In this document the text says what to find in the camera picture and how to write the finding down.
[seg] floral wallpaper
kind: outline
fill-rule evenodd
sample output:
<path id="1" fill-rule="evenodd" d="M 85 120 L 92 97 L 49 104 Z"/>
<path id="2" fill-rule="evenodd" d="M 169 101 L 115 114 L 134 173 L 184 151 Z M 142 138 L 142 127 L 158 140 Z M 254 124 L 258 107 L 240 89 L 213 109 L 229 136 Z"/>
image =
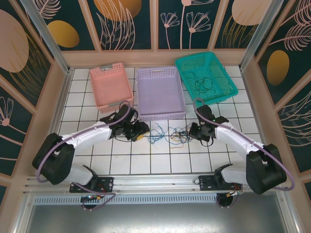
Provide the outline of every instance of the floral wallpaper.
<path id="1" fill-rule="evenodd" d="M 207 49 L 219 0 L 159 0 L 158 48 Z"/>
<path id="2" fill-rule="evenodd" d="M 0 87 L 0 173 L 12 175 L 32 116 Z"/>

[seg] white flower illustration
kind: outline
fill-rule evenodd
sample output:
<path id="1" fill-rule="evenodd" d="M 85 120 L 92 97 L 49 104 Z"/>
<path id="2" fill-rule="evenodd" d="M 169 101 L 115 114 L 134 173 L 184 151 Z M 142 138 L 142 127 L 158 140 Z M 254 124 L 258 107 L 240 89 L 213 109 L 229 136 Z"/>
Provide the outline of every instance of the white flower illustration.
<path id="1" fill-rule="evenodd" d="M 168 13 L 167 15 L 165 13 L 161 14 L 161 20 L 164 24 L 164 27 L 169 28 L 169 27 L 175 27 L 180 24 L 178 17 L 175 13 Z"/>
<path id="2" fill-rule="evenodd" d="M 14 102 L 8 98 L 5 103 L 4 97 L 0 97 L 0 125 L 8 126 L 10 124 L 10 117 L 13 111 Z"/>
<path id="3" fill-rule="evenodd" d="M 208 13 L 197 13 L 193 18 L 193 12 L 187 13 L 187 24 L 190 33 L 203 32 L 210 29 Z"/>

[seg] blue wire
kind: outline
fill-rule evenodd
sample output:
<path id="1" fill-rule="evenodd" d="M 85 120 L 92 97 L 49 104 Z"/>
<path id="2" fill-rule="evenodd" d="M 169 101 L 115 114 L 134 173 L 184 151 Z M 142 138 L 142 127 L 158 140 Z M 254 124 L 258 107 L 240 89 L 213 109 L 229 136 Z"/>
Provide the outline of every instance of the blue wire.
<path id="1" fill-rule="evenodd" d="M 148 141 L 151 143 L 151 144 L 154 144 L 156 143 L 157 141 L 161 140 L 162 138 L 165 138 L 165 140 L 170 143 L 170 144 L 173 144 L 173 145 L 180 145 L 180 144 L 184 144 L 184 143 L 187 143 L 187 142 L 190 142 L 192 140 L 192 138 L 189 137 L 188 135 L 188 132 L 187 132 L 187 127 L 184 127 L 184 128 L 180 128 L 180 127 L 176 127 L 176 128 L 172 128 L 172 127 L 169 127 L 169 129 L 172 129 L 173 130 L 173 133 L 172 135 L 170 135 L 170 137 L 175 137 L 177 140 L 179 140 L 179 142 L 171 142 L 167 139 L 167 137 L 165 136 L 165 134 L 167 133 L 167 131 L 169 129 L 167 129 L 167 131 L 164 131 L 163 128 L 161 126 L 159 126 L 158 123 L 156 123 L 156 125 L 158 126 L 158 128 L 160 129 L 160 131 L 156 130 L 156 129 L 153 129 L 150 131 L 150 136 L 147 136 L 148 138 Z"/>

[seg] metal bracket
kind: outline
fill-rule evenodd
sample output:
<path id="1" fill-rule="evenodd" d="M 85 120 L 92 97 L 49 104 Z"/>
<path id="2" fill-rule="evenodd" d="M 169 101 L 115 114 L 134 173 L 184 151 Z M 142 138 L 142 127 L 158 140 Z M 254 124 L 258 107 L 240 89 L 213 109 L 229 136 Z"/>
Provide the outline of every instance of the metal bracket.
<path id="1" fill-rule="evenodd" d="M 223 182 L 221 186 L 219 186 L 215 179 L 214 175 L 207 176 L 199 176 L 199 185 L 201 191 L 231 191 L 235 190 L 235 186 L 233 183 L 225 183 Z M 237 187 L 242 188 L 241 184 L 236 184 Z"/>
<path id="2" fill-rule="evenodd" d="M 103 189 L 105 190 L 106 193 L 111 193 L 113 189 L 113 177 L 99 177 L 97 180 L 97 185 L 94 188 L 93 191 L 102 193 L 104 192 Z M 71 183 L 70 184 L 70 193 L 88 193 L 87 191 L 79 188 L 75 184 Z"/>

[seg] dark green wallpaper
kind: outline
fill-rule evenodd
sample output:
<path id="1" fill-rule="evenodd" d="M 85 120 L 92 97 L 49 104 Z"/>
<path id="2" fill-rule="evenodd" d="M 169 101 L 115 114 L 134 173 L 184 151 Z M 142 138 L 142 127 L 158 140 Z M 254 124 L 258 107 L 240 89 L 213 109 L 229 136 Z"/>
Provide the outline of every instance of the dark green wallpaper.
<path id="1" fill-rule="evenodd" d="M 6 191 L 6 187 L 0 185 L 0 206 L 1 206 L 2 200 L 4 198 L 5 191 Z"/>
<path id="2" fill-rule="evenodd" d="M 311 68 L 311 8 L 296 1 L 258 64 L 274 103 Z"/>
<path id="3" fill-rule="evenodd" d="M 305 188 L 306 188 L 308 196 L 309 196 L 309 198 L 311 200 L 311 182 L 305 183 Z"/>
<path id="4" fill-rule="evenodd" d="M 0 87 L 0 173 L 12 175 L 32 116 Z"/>
<path id="5" fill-rule="evenodd" d="M 78 0 L 36 0 L 34 3 L 60 50 L 95 50 Z"/>
<path id="6" fill-rule="evenodd" d="M 300 172 L 311 169 L 311 82 L 278 112 Z"/>
<path id="7" fill-rule="evenodd" d="M 158 48 L 160 50 L 207 49 L 219 1 L 198 2 L 201 3 L 195 4 L 193 1 L 192 5 L 185 6 L 181 1 L 159 0 Z"/>
<path id="8" fill-rule="evenodd" d="M 51 64 L 8 0 L 0 18 L 0 41 L 11 41 L 1 45 L 0 75 L 36 106 Z"/>
<path id="9" fill-rule="evenodd" d="M 268 1 L 259 1 L 259 5 L 254 5 L 251 0 L 229 0 L 225 16 L 217 36 L 215 49 L 245 49 L 249 44 L 263 13 L 267 8 Z M 233 15 L 233 4 L 236 10 Z"/>
<path id="10" fill-rule="evenodd" d="M 87 0 L 102 50 L 150 50 L 149 0 Z"/>

